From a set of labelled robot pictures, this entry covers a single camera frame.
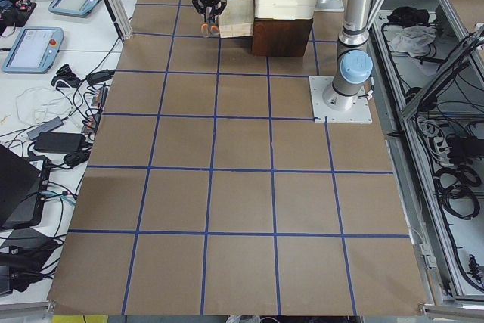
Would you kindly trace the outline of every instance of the white cloth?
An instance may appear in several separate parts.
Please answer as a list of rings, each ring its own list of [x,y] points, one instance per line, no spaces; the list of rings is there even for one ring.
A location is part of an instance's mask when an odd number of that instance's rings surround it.
[[[389,43],[394,52],[408,53],[410,57],[429,53],[429,44],[436,38],[436,30],[429,26],[411,26],[397,33]]]

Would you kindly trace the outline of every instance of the blue joint cap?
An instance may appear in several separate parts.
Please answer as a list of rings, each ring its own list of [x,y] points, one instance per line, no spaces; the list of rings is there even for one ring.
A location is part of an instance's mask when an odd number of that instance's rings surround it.
[[[370,77],[372,70],[373,61],[363,51],[350,51],[341,60],[341,76],[353,85],[358,85],[366,81]]]

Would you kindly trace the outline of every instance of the yellow object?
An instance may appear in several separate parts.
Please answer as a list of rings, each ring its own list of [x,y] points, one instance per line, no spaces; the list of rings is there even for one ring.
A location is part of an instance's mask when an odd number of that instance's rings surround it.
[[[52,323],[107,323],[107,315],[54,315]]]

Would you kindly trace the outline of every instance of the white mounting plate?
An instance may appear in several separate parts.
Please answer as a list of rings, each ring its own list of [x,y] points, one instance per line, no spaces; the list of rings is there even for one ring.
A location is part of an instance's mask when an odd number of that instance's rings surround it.
[[[318,0],[315,11],[331,11],[341,13],[345,11],[343,0]]]
[[[310,76],[309,87],[311,88],[312,115],[315,123],[324,123],[327,118],[329,123],[336,124],[371,124],[371,113],[366,98],[359,98],[356,104],[348,111],[336,111],[323,101],[323,91],[327,85],[333,82],[331,76]],[[358,95],[365,94],[361,87]]]

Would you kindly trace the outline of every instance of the brown box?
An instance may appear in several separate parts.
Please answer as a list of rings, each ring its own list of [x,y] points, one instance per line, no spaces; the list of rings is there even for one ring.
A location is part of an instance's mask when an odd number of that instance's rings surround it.
[[[302,57],[306,50],[312,19],[255,19],[252,54],[270,57]]]

